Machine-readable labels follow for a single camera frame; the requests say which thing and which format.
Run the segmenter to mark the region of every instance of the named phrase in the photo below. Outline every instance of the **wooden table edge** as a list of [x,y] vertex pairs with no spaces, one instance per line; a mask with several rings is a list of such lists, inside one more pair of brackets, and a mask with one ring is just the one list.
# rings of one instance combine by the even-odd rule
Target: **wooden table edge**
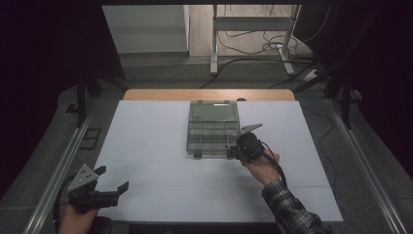
[[245,100],[275,101],[295,100],[291,90],[258,89],[130,89],[124,100]]

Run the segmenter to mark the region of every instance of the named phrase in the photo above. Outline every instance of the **human hand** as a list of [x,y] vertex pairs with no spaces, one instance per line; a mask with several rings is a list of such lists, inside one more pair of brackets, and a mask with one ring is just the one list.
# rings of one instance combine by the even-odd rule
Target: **human hand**
[[[272,152],[270,149],[265,149],[265,153],[276,158],[277,163],[280,160],[280,155]],[[280,179],[280,174],[274,168],[274,165],[265,157],[261,156],[253,163],[241,161],[241,164],[246,167],[259,182],[267,186],[271,182]]]
[[97,210],[90,210],[86,214],[80,214],[74,207],[67,204],[61,216],[58,234],[87,234],[96,215]]

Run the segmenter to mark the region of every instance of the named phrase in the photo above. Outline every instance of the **metal stand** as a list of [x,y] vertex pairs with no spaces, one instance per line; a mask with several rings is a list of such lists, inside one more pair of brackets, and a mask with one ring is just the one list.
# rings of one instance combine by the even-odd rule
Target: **metal stand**
[[88,69],[89,72],[80,72],[76,77],[76,88],[77,88],[77,98],[78,98],[78,123],[77,127],[79,128],[86,117],[86,97],[85,97],[85,87],[92,97],[100,97],[102,89],[100,88],[99,83],[94,78],[97,76],[109,84],[121,89],[122,91],[127,91],[129,87],[119,83],[117,80],[108,77],[102,72],[95,69]]
[[288,75],[294,75],[295,71],[290,63],[288,55],[288,42],[297,19],[299,5],[294,5],[291,17],[218,17],[217,5],[213,5],[212,18],[212,45],[210,49],[210,74],[218,71],[218,48],[216,38],[218,31],[285,31],[282,47],[279,49],[285,70]]
[[324,90],[324,95],[326,98],[335,98],[340,89],[343,88],[343,101],[341,106],[342,119],[349,129],[351,128],[349,122],[351,79],[348,68],[350,67],[350,61],[354,56],[357,46],[365,35],[371,22],[374,21],[379,10],[380,7],[377,6],[371,6],[368,9],[367,15],[358,27],[356,36],[351,41],[349,48],[345,51],[345,54],[341,60],[332,69],[316,76],[314,79],[306,82],[305,84],[292,89],[293,93],[299,93],[314,86],[316,83],[324,80],[325,78],[331,77],[330,82]]

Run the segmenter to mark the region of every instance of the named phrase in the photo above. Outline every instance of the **plaid sleeve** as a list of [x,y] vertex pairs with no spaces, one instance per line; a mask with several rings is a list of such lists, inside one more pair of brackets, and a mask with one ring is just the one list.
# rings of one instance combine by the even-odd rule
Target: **plaid sleeve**
[[276,217],[280,233],[324,233],[319,216],[307,212],[281,180],[265,186],[262,197]]

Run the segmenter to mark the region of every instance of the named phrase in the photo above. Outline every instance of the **white tabletop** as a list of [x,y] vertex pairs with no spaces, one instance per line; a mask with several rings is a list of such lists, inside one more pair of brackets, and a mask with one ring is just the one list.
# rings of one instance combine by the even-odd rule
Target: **white tabletop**
[[[273,222],[263,186],[238,160],[186,152],[189,101],[120,101],[95,167],[96,187],[129,181],[119,205],[100,215],[121,221]],[[281,155],[288,188],[323,221],[342,221],[298,101],[238,102],[241,126]]]

